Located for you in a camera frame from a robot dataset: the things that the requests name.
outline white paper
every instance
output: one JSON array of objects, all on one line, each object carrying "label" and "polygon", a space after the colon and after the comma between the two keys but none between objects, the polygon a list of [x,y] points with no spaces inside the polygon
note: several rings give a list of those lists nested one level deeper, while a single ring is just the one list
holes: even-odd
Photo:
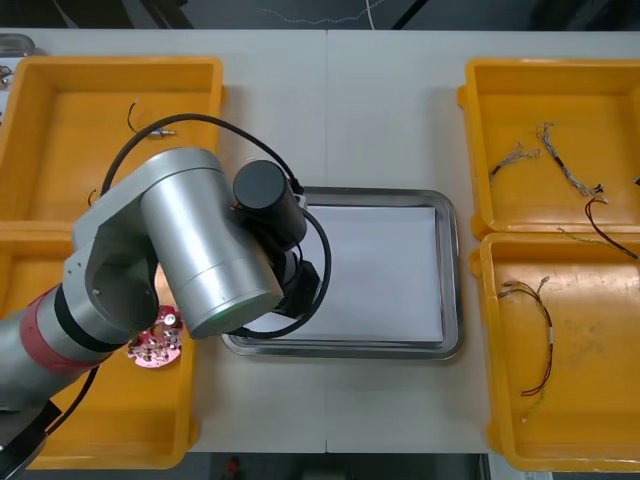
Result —
[{"label": "white paper", "polygon": [[[291,339],[442,341],[433,208],[310,207],[333,256],[329,290]],[[324,254],[308,225],[304,259],[324,274]],[[268,314],[249,324],[272,331],[292,320]]]}]

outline silver cylindrical joint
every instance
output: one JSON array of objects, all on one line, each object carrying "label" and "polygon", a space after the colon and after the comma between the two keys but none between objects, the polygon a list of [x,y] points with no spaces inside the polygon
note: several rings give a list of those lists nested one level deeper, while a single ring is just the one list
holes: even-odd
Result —
[{"label": "silver cylindrical joint", "polygon": [[282,290],[264,252],[234,218],[219,161],[196,148],[158,156],[166,155],[176,162],[206,155],[212,165],[165,178],[141,201],[147,231],[191,336],[226,333],[273,310]]}]

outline orange plastic bin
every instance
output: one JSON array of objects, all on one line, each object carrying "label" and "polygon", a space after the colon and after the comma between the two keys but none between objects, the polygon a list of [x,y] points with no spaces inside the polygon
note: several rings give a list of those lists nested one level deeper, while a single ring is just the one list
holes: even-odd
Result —
[{"label": "orange plastic bin", "polygon": [[[0,318],[59,283],[71,225],[88,208],[134,128],[185,112],[220,114],[222,64],[210,57],[31,57],[17,69],[0,127]],[[212,125],[144,140],[116,182],[153,155],[181,146],[215,151]],[[146,370],[116,351],[76,412],[32,468],[169,468],[197,436],[192,420],[194,345]],[[54,397],[65,410],[84,377]]]}]

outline black cable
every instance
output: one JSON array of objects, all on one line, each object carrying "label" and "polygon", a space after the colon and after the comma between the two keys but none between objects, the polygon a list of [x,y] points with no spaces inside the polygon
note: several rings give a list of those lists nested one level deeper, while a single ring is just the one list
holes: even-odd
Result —
[{"label": "black cable", "polygon": [[120,168],[120,165],[122,165],[122,162],[124,161],[125,157],[147,135],[149,135],[154,130],[165,127],[171,123],[184,122],[187,120],[195,120],[198,122],[211,123],[213,125],[217,125],[218,127],[226,128],[227,130],[253,143],[255,146],[262,149],[265,153],[273,157],[276,163],[280,165],[280,167],[285,171],[285,173],[289,176],[289,180],[291,181],[291,189],[293,190],[293,193],[298,195],[302,195],[304,193],[304,188],[302,188],[302,185],[300,184],[296,176],[293,174],[293,172],[289,168],[289,165],[287,165],[287,163],[282,159],[282,157],[280,157],[280,155],[274,152],[268,145],[258,140],[256,137],[254,137],[250,133],[245,132],[241,128],[236,127],[235,125],[225,122],[224,120],[221,120],[216,117],[212,117],[211,115],[203,115],[201,113],[179,113],[177,115],[171,115],[169,117],[161,118],[160,120],[157,120],[153,122],[151,125],[138,131],[133,137],[131,137],[131,139],[125,144],[125,146],[122,147],[122,150],[118,152],[118,154],[116,155],[116,158],[113,160],[113,163],[109,167],[109,170],[107,171],[107,175],[104,178],[104,182],[102,183],[102,190],[100,192],[100,196],[104,195],[109,191],[109,189],[111,188],[111,183],[113,182],[113,179],[116,176],[116,172],[118,171],[118,168]]},{"label": "black cable", "polygon": [[331,280],[331,246],[329,245],[329,239],[327,238],[322,225],[320,222],[316,220],[316,218],[311,215],[307,210],[302,210],[305,218],[309,221],[313,228],[318,232],[318,236],[320,237],[320,241],[322,242],[322,249],[324,250],[324,275],[322,277],[322,286],[320,287],[320,291],[316,299],[311,304],[311,308],[309,311],[305,313],[298,320],[293,322],[291,325],[285,328],[281,328],[280,330],[276,330],[274,332],[254,332],[253,330],[249,330],[248,328],[238,328],[233,332],[230,332],[229,335],[236,335],[238,337],[246,337],[246,338],[254,338],[256,340],[271,340],[273,338],[283,337],[285,335],[290,334],[291,332],[295,332],[300,327],[302,327],[305,323],[311,320],[311,317],[315,315],[324,300],[325,295],[327,294],[327,289],[329,288],[329,282]]},{"label": "black cable", "polygon": [[616,247],[618,250],[620,250],[622,253],[624,253],[625,255],[629,255],[631,258],[633,258],[634,260],[638,260],[640,259],[640,256],[636,255],[635,253],[633,253],[631,250],[629,250],[628,248],[626,248],[623,245],[620,245],[618,242],[616,242],[613,238],[611,238],[609,235],[607,235],[606,233],[604,233],[602,230],[600,230],[600,228],[596,225],[596,222],[593,220],[593,215],[591,213],[591,205],[593,205],[593,203],[604,203],[606,205],[607,202],[605,202],[604,200],[600,199],[600,198],[592,198],[591,200],[589,200],[587,202],[587,204],[584,206],[584,214],[587,216],[587,218],[589,219],[589,222],[591,222],[591,226],[593,227],[593,229],[596,231],[596,233],[598,235],[600,235],[602,238],[604,238],[608,243],[610,243],[611,245],[613,245],[614,247]]},{"label": "black cable", "polygon": [[91,388],[91,385],[93,384],[93,381],[96,378],[96,374],[98,373],[98,368],[99,367],[93,367],[91,369],[91,371],[89,372],[89,375],[87,376],[87,379],[84,381],[84,385],[82,386],[82,388],[80,389],[80,392],[78,393],[78,396],[73,401],[73,403],[69,405],[69,408],[67,408],[67,411],[64,412],[62,416],[58,420],[56,420],[56,422],[53,425],[49,427],[49,429],[47,430],[47,435],[51,435],[58,428],[60,428],[60,426],[67,420],[67,418],[71,416],[71,414],[75,411],[75,409],[78,408],[78,405],[80,405],[80,402],[82,402],[84,397],[87,395],[89,388]]},{"label": "black cable", "polygon": [[136,102],[133,102],[129,107],[129,113],[127,113],[127,125],[129,125],[129,130],[131,130],[133,133],[138,133],[138,131],[135,128],[133,128],[133,125],[131,125],[131,114],[133,113],[133,107],[135,106],[136,106]]},{"label": "black cable", "polygon": [[[547,328],[549,329],[550,332],[553,331],[553,322],[551,321],[551,314],[549,313],[549,310],[547,310],[547,307],[542,302],[542,298],[540,298],[540,294],[538,292],[536,292],[533,288],[531,288],[526,283],[519,282],[519,281],[505,282],[503,284],[503,286],[509,287],[510,289],[501,292],[498,295],[498,298],[506,297],[507,295],[510,295],[510,294],[512,294],[514,292],[521,292],[521,293],[524,293],[525,295],[530,296],[531,298],[533,298],[535,300],[536,305],[538,306],[538,308],[542,312],[542,314],[543,314],[543,316],[545,318],[545,321],[547,323]],[[549,349],[548,349],[548,354],[547,354],[547,367],[545,368],[544,375],[542,376],[542,381],[538,385],[533,387],[533,388],[529,388],[527,390],[521,391],[520,395],[523,396],[523,397],[533,397],[533,396],[537,395],[538,393],[540,393],[542,391],[542,389],[544,388],[544,386],[547,384],[547,381],[549,380],[549,378],[551,377],[551,369],[552,368],[553,368],[553,340],[550,339]]]}]

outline electrical wire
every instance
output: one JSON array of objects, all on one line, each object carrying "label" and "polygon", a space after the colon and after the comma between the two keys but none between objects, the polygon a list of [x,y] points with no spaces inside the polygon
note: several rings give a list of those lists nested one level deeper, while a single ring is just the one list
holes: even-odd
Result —
[{"label": "electrical wire", "polygon": [[122,164],[126,156],[147,135],[149,135],[154,130],[165,127],[171,123],[185,122],[189,120],[204,122],[204,123],[211,123],[218,127],[225,128],[235,133],[236,135],[239,135],[245,140],[248,140],[249,142],[253,143],[255,146],[257,146],[258,148],[260,148],[261,150],[269,154],[276,161],[276,163],[280,165],[280,167],[285,171],[285,173],[288,175],[289,180],[291,182],[291,189],[293,190],[293,193],[298,195],[302,195],[304,193],[304,188],[302,187],[302,185],[300,184],[296,176],[293,174],[293,172],[289,168],[289,165],[287,165],[287,163],[282,159],[282,157],[280,157],[280,155],[278,155],[275,151],[273,151],[264,142],[258,140],[256,137],[242,130],[241,128],[238,128],[235,125],[232,125],[229,122],[225,122],[224,120],[221,120],[219,118],[212,117],[211,115],[203,115],[201,113],[180,113],[177,115],[171,115],[165,118],[161,118],[160,120],[156,120],[151,125],[144,127],[142,130],[138,131],[133,137],[131,137],[131,139],[125,144],[124,147],[122,147],[120,152],[118,152],[115,159],[111,163],[111,166],[109,167],[109,170],[105,175],[104,182],[102,183],[100,196],[103,196],[105,193],[109,191],[109,189],[111,188],[111,184],[113,183],[113,179],[116,176],[116,172],[118,171],[118,168],[120,168],[120,165]]},{"label": "electrical wire", "polygon": [[549,151],[549,153],[551,154],[555,162],[562,169],[562,172],[564,173],[564,176],[567,177],[567,180],[569,180],[571,185],[573,185],[580,192],[581,195],[585,197],[596,197],[598,195],[601,195],[602,192],[604,191],[604,187],[601,184],[598,184],[593,188],[587,187],[584,183],[580,182],[577,178],[575,178],[571,174],[567,166],[564,164],[564,162],[560,160],[560,157],[558,156],[558,152],[556,152],[556,149],[553,147],[553,145],[551,144],[551,140],[549,139],[549,129],[553,127],[553,125],[554,125],[553,122],[546,122],[543,125],[536,128],[536,136],[538,137],[538,139],[542,142],[542,144]]},{"label": "electrical wire", "polygon": [[[369,10],[376,8],[378,5],[380,5],[385,1],[386,0],[378,0],[377,2],[374,2],[373,4],[371,4],[371,7],[369,8]],[[276,17],[280,18],[282,21],[287,23],[304,23],[307,25],[320,25],[321,23],[343,23],[343,22],[349,22],[349,21],[355,22],[360,20],[360,18],[362,18],[364,15],[366,15],[368,11],[368,9],[365,8],[360,13],[352,17],[344,17],[344,18],[338,18],[338,19],[321,18],[320,20],[306,20],[304,18],[300,18],[300,19],[287,18],[284,15],[282,15],[280,12],[276,12],[275,10],[271,10],[270,8],[258,8],[258,10],[262,10],[263,12],[267,12],[272,15],[275,15]]]},{"label": "electrical wire", "polygon": [[498,295],[498,298],[504,298],[507,295],[511,295],[512,293],[521,292],[521,293],[524,293],[525,295],[530,296],[531,298],[533,298],[535,300],[536,305],[538,306],[538,309],[542,312],[542,314],[543,314],[543,316],[545,318],[546,324],[547,324],[547,330],[548,330],[548,335],[549,335],[549,348],[548,348],[548,353],[547,353],[547,366],[546,366],[544,374],[542,376],[542,381],[537,386],[535,386],[533,388],[529,388],[527,390],[522,390],[520,392],[520,395],[523,396],[523,397],[533,397],[533,396],[537,395],[538,393],[542,392],[544,387],[545,387],[545,385],[549,381],[549,378],[551,377],[551,369],[553,367],[553,344],[554,344],[553,322],[551,321],[551,314],[549,313],[549,310],[547,310],[547,307],[542,302],[542,298],[540,298],[540,290],[542,289],[544,284],[549,281],[549,279],[550,279],[550,277],[544,277],[540,281],[540,285],[538,286],[538,290],[534,290],[533,288],[531,288],[526,283],[520,282],[520,281],[517,281],[517,280],[511,280],[511,281],[508,281],[508,282],[504,282],[502,285],[504,287],[509,288],[509,290],[504,290],[504,291],[500,292],[500,294]]},{"label": "electrical wire", "polygon": [[331,245],[329,245],[329,239],[327,238],[322,225],[320,225],[320,222],[318,222],[318,220],[316,220],[316,218],[309,211],[302,210],[302,213],[309,221],[309,223],[313,226],[313,228],[315,228],[316,232],[318,232],[318,236],[320,237],[320,241],[322,242],[322,249],[324,250],[324,275],[322,277],[322,285],[320,286],[318,295],[311,304],[309,311],[303,314],[298,320],[293,322],[288,327],[281,328],[280,330],[276,330],[274,332],[254,332],[253,330],[249,330],[248,328],[241,327],[234,330],[233,332],[230,332],[229,335],[253,338],[256,340],[271,340],[273,338],[283,337],[290,334],[291,332],[295,332],[304,324],[306,324],[309,320],[311,320],[311,318],[320,308],[320,305],[322,304],[322,301],[327,294],[329,282],[331,280]]},{"label": "electrical wire", "polygon": [[376,26],[373,23],[373,17],[371,16],[371,5],[369,5],[369,0],[364,0],[367,4],[367,16],[369,17],[369,25],[371,25],[371,30],[375,30]]},{"label": "electrical wire", "polygon": [[133,113],[133,108],[136,106],[136,103],[138,103],[138,99],[136,99],[131,106],[129,107],[129,113],[127,113],[127,125],[129,125],[129,130],[131,130],[133,133],[138,133],[138,131],[133,128],[133,125],[131,124],[131,114]]},{"label": "electrical wire", "polygon": [[518,163],[521,160],[527,158],[538,158],[540,156],[540,149],[534,148],[529,152],[524,151],[524,146],[522,142],[517,142],[514,147],[511,149],[511,152],[507,154],[507,156],[502,160],[489,174],[489,185],[493,182],[493,178],[496,174],[502,170],[507,165],[513,165],[514,163]]},{"label": "electrical wire", "polygon": [[55,432],[58,428],[60,428],[60,426],[67,420],[67,418],[71,416],[71,414],[75,411],[75,409],[78,408],[78,405],[80,405],[80,402],[82,402],[84,397],[87,395],[87,392],[91,388],[91,385],[93,384],[93,381],[95,380],[96,375],[98,373],[98,368],[99,367],[93,367],[91,369],[91,371],[89,372],[89,375],[87,376],[87,379],[84,381],[84,385],[82,385],[82,388],[78,393],[78,396],[71,403],[71,405],[69,405],[69,408],[67,408],[67,411],[64,412],[62,416],[58,420],[56,420],[56,422],[53,425],[49,427],[49,429],[47,430],[47,435],[50,436],[53,432]]},{"label": "electrical wire", "polygon": [[618,250],[616,247],[614,247],[610,243],[603,242],[602,240],[592,240],[590,238],[579,237],[578,235],[575,235],[575,234],[565,230],[564,227],[558,227],[558,231],[564,233],[567,237],[569,237],[571,240],[575,240],[576,242],[591,243],[593,245],[603,245],[603,246],[605,246],[607,248],[610,248],[612,250],[616,250],[616,251]]},{"label": "electrical wire", "polygon": [[633,253],[631,250],[629,250],[627,247],[625,247],[624,245],[619,244],[618,242],[616,242],[614,239],[612,239],[609,235],[607,235],[606,233],[604,233],[600,227],[598,227],[598,225],[596,225],[596,222],[593,220],[593,214],[591,213],[591,206],[594,203],[604,203],[605,205],[607,204],[606,200],[603,200],[601,198],[597,198],[594,197],[591,200],[589,200],[587,202],[587,204],[584,206],[584,214],[587,216],[587,218],[589,219],[589,222],[591,222],[591,226],[593,227],[593,229],[596,231],[596,233],[598,235],[600,235],[602,238],[604,238],[609,244],[611,244],[613,247],[615,247],[617,250],[621,251],[622,253],[624,253],[625,255],[630,256],[631,258],[633,258],[634,260],[638,260],[640,259],[640,257],[638,255],[636,255],[635,253]]}]

